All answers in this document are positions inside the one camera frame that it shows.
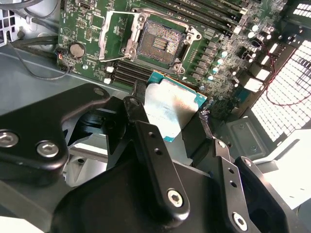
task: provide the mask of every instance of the gray metal panel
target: gray metal panel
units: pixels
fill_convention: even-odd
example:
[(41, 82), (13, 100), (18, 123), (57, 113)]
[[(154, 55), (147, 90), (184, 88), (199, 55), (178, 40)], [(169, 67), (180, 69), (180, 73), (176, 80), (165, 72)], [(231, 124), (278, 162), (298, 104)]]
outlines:
[[(20, 54), (29, 69), (36, 74), (56, 76), (61, 72), (56, 67), (56, 61), (21, 51)], [(128, 95), (117, 88), (88, 80), (76, 74), (69, 74), (56, 81), (35, 79), (27, 73), (11, 49), (7, 46), (0, 48), (0, 115), (87, 82), (102, 86), (110, 95), (121, 97)]]
[(256, 160), (269, 154), (269, 150), (249, 118), (227, 124), (223, 122), (215, 136), (229, 146), (230, 155), (235, 159), (245, 156)]

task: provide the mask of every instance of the cable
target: cable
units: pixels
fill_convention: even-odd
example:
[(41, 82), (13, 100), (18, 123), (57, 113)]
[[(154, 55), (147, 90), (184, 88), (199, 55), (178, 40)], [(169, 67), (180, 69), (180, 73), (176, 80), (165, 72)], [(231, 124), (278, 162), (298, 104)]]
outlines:
[(24, 10), (26, 11), (27, 14), (29, 14), (29, 15), (32, 16), (32, 17), (39, 18), (39, 19), (47, 19), (47, 18), (49, 18), (51, 15), (54, 14), (54, 12), (55, 12), (56, 9), (57, 9), (57, 6), (58, 6), (59, 2), (60, 2), (60, 0), (57, 0), (54, 9), (51, 11), (51, 13), (49, 13), (49, 14), (46, 15), (46, 16), (37, 15), (36, 13), (33, 13), (32, 11), (28, 10), (27, 8), (25, 8)]
[(31, 39), (16, 40), (11, 42), (13, 47), (25, 47), (34, 45), (56, 45), (58, 42), (58, 36), (42, 36)]
[(273, 101), (269, 98), (269, 96), (268, 96), (268, 90), (269, 90), (269, 87), (270, 87), (271, 83), (272, 83), (273, 80), (276, 78), (277, 73), (276, 73), (276, 68), (275, 68), (274, 61), (273, 61), (273, 59), (272, 59), (272, 57), (271, 57), (271, 55), (270, 55), (269, 50), (267, 50), (267, 55), (268, 55), (269, 58), (270, 58), (270, 61), (271, 61), (271, 64), (272, 64), (272, 70), (273, 70), (272, 78), (270, 79), (270, 81), (268, 82), (268, 85), (266, 86), (266, 98), (267, 98), (267, 100), (268, 100), (271, 104), (276, 105), (276, 106), (280, 106), (280, 107), (293, 106), (293, 105), (299, 104), (299, 103), (301, 103), (302, 101), (304, 101), (304, 100), (308, 99), (309, 97), (311, 97), (311, 93), (309, 92), (309, 94), (308, 94), (307, 96), (305, 96), (302, 100), (299, 100), (299, 101), (297, 101), (297, 102), (295, 102), (295, 103), (285, 103), (285, 104), (281, 104), (281, 103), (275, 103), (275, 102), (273, 102)]
[[(11, 11), (14, 12), (16, 15), (18, 15), (18, 16), (24, 18), (24, 19), (27, 19), (27, 15), (26, 14), (24, 14), (24, 13), (22, 13), (20, 11), (17, 11), (17, 10), (11, 10)], [(48, 24), (47, 22), (44, 22), (44, 21), (42, 21), (42, 20), (40, 20), (38, 18), (32, 18), (32, 23), (36, 23), (38, 25), (41, 25), (41, 26), (49, 29), (51, 32), (58, 33), (58, 28), (57, 27), (54, 27), (54, 26)]]
[(297, 211), (296, 211), (296, 216), (298, 216), (299, 210), (300, 210), (301, 205), (298, 206)]
[(23, 64), (23, 66), (25, 67), (25, 69), (27, 70), (27, 72), (34, 78), (36, 79), (40, 79), (40, 80), (46, 80), (46, 81), (54, 81), (54, 80), (58, 80), (58, 79), (61, 79), (61, 78), (64, 78), (69, 72), (70, 72), (70, 67), (68, 64), (65, 63), (65, 65), (67, 66), (67, 70), (64, 74), (60, 75), (60, 76), (56, 76), (56, 77), (41, 77), (41, 76), (38, 76), (34, 73), (32, 73), (29, 68), (27, 67), (26, 63), (24, 62), (23, 58), (21, 57), (21, 55), (18, 53), (18, 51), (12, 46), (12, 44), (8, 41), (8, 46), (10, 48), (13, 49), (13, 51), (15, 52), (16, 56), (18, 57), (18, 59), (20, 60), (20, 62)]
[(25, 0), (23, 2), (18, 3), (0, 3), (0, 9), (2, 10), (18, 10), (27, 8), (33, 5), (37, 5), (38, 3), (42, 2), (43, 0)]

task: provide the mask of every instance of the green circuit board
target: green circuit board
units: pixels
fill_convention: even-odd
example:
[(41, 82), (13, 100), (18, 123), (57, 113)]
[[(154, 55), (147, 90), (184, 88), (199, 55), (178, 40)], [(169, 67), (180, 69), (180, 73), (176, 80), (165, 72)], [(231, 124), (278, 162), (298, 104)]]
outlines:
[[(241, 48), (251, 47), (252, 39), (248, 37), (250, 28), (257, 25), (256, 33), (272, 32), (275, 22), (280, 19), (279, 12), (282, 6), (284, 6), (282, 0), (63, 0), (58, 46), (69, 50), (73, 43), (83, 45), (85, 52), (83, 57), (73, 57), (69, 52), (64, 54), (63, 59), (73, 67), (73, 72), (96, 81), (104, 82), (105, 79), (112, 79), (111, 85), (130, 90), (132, 88), (130, 83), (118, 82), (118, 79), (114, 80), (113, 74), (106, 72), (108, 66), (116, 67), (118, 61), (124, 60), (151, 72), (159, 70), (167, 73), (170, 77), (197, 90), (200, 86), (204, 86), (200, 92), (206, 96), (229, 100), (234, 92), (230, 69), (239, 67), (243, 70), (250, 66), (250, 63), (241, 59), (239, 55)], [(112, 15), (109, 30), (105, 33), (104, 57), (105, 60), (118, 59), (124, 57), (122, 49), (126, 47), (132, 33), (134, 17), (127, 13), (133, 12), (134, 8), (153, 10), (156, 13), (148, 17), (148, 22), (163, 25), (164, 28), (176, 32), (175, 34), (181, 33), (184, 37), (187, 35), (185, 28), (177, 22), (184, 22), (199, 32), (201, 38), (194, 40), (187, 47), (188, 52), (183, 57), (182, 67), (185, 70), (183, 73), (166, 72), (165, 70), (174, 64), (164, 64), (161, 62), (162, 57), (160, 60), (155, 59), (157, 56), (147, 54), (146, 49), (141, 53), (144, 55), (138, 55), (135, 61), (128, 58), (109, 62), (99, 61), (100, 37), (106, 23), (107, 12), (120, 13)], [(157, 43), (156, 46), (167, 50), (167, 43), (171, 42), (163, 40)], [(177, 57), (177, 54), (181, 53), (182, 45), (178, 49), (174, 50), (176, 54), (170, 56)], [(220, 57), (221, 51), (226, 51), (228, 56)], [(219, 58), (223, 60), (221, 65), (216, 62)], [(198, 66), (200, 62), (204, 63), (203, 67)], [(217, 67), (218, 72), (213, 72), (213, 67)], [(212, 81), (208, 79), (210, 75), (213, 76)]]

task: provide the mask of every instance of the screw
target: screw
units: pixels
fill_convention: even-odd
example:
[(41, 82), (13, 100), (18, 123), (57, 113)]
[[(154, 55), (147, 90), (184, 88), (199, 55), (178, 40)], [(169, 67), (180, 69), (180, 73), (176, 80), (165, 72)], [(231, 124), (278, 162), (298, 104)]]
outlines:
[(12, 132), (0, 132), (0, 147), (8, 148), (18, 143), (18, 136)]
[(247, 223), (245, 222), (244, 218), (239, 215), (236, 212), (233, 212), (232, 214), (233, 220), (235, 224), (242, 230), (242, 231), (247, 231)]
[(58, 154), (59, 149), (53, 142), (41, 142), (37, 146), (37, 152), (43, 157), (52, 158)]
[(245, 162), (248, 166), (252, 166), (252, 163), (251, 163), (248, 159), (244, 159), (244, 162)]
[(218, 144), (219, 144), (222, 148), (225, 148), (225, 143), (223, 143), (222, 141), (218, 141)]
[(105, 95), (105, 93), (104, 93), (101, 89), (99, 89), (99, 88), (94, 88), (94, 92), (95, 92), (97, 95), (100, 95), (100, 96)]
[(183, 198), (181, 197), (180, 193), (178, 193), (177, 191), (170, 190), (170, 191), (168, 191), (167, 196), (168, 196), (170, 202), (175, 207), (181, 207), (183, 205)]

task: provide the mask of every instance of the black metal bracket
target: black metal bracket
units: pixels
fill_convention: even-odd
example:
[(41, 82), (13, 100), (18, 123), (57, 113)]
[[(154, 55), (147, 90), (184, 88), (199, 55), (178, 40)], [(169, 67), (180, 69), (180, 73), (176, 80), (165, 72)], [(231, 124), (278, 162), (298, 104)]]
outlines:
[(142, 103), (134, 97), (125, 97), (123, 101), (138, 161), (145, 168), (148, 181), (151, 181), (150, 208), (166, 226), (176, 227), (189, 215), (187, 194), (160, 131), (157, 126), (149, 124)]
[(105, 90), (84, 84), (1, 116), (0, 179), (32, 184), (59, 179), (76, 122), (108, 100)]
[[(119, 100), (86, 84), (0, 116), (4, 206), (43, 230), (52, 226), (51, 232), (102, 232), (103, 226), (107, 232), (138, 233), (193, 228), (199, 233), (307, 232), (252, 162), (239, 158), (232, 163), (227, 146), (213, 138), (199, 114), (182, 134), (187, 156), (209, 176), (173, 163), (144, 111), (145, 89), (135, 90), (134, 96)], [(31, 187), (57, 181), (68, 147), (93, 133), (107, 135), (108, 171), (70, 192), (65, 188), (50, 195), (48, 205), (28, 193), (49, 190)], [(23, 183), (22, 188), (16, 183)], [(37, 214), (27, 216), (23, 205), (14, 206), (15, 197)], [(275, 222), (265, 215), (260, 220), (259, 207)]]
[(248, 158), (239, 157), (235, 161), (239, 168), (248, 210), (253, 222), (261, 232), (306, 232), (281, 196), (266, 182), (259, 168)]

